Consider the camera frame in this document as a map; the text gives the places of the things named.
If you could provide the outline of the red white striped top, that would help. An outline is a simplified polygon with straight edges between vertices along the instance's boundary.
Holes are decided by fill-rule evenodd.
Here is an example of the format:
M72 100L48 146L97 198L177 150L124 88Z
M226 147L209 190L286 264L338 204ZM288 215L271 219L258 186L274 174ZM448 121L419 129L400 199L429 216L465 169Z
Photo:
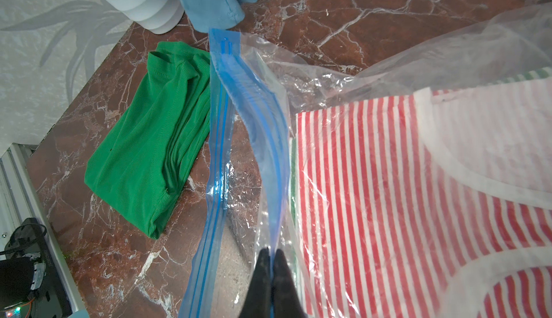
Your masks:
M550 317L551 79L296 116L311 317Z

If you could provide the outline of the green tank top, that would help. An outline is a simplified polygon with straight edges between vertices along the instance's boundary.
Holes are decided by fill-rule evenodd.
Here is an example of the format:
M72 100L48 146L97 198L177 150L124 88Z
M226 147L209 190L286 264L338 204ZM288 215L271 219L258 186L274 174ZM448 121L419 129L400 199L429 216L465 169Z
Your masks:
M210 101L209 53L158 43L132 103L90 157L85 184L158 239L209 134Z

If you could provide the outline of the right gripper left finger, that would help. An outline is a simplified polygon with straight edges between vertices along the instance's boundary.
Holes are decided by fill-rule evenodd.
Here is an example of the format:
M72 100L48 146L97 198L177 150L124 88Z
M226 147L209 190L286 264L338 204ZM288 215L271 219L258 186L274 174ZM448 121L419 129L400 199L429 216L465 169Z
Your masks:
M239 318L267 318L271 315L272 281L270 249L263 248L257 258Z

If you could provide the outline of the clear vacuum bag blue zip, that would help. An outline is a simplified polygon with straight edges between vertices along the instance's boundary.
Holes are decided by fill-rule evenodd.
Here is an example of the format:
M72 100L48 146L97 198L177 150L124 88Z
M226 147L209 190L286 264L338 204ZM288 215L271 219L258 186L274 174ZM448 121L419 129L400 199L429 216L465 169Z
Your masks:
M293 199L296 116L422 89L456 91L550 66L551 4L508 11L426 41L355 76L311 66L259 36L212 30L208 215L181 317L240 314L258 255L306 263Z

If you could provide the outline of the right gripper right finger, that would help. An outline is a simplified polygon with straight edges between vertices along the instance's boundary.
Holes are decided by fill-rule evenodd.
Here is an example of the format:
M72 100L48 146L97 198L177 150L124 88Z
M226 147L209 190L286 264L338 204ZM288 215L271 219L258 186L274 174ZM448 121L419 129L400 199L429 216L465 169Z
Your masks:
M291 270L281 249L273 262L273 311L275 318L305 318Z

